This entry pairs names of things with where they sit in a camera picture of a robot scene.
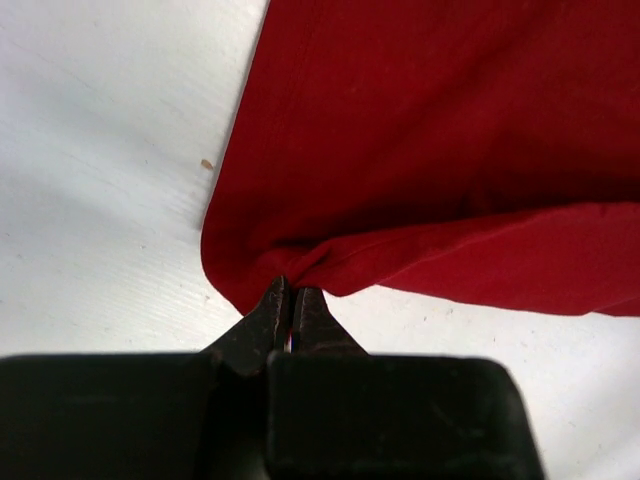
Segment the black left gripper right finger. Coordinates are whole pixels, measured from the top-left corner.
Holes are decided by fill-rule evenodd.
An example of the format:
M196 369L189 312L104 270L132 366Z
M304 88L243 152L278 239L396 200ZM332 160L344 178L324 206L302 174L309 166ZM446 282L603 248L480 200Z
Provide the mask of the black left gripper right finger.
M267 366L274 479L541 479L520 391L478 357L365 352L314 288Z

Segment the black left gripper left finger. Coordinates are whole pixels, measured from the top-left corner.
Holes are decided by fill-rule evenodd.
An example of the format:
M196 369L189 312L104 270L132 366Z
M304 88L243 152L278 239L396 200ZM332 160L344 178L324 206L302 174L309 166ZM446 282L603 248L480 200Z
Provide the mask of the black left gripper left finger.
M275 280L200 352L16 355L1 361L5 479L265 475L265 367L289 320Z

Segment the red t shirt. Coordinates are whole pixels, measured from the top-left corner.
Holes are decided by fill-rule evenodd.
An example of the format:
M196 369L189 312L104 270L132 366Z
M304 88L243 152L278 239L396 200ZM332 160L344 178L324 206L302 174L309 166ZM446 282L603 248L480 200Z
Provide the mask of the red t shirt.
M272 279L639 312L635 1L272 1L201 259Z

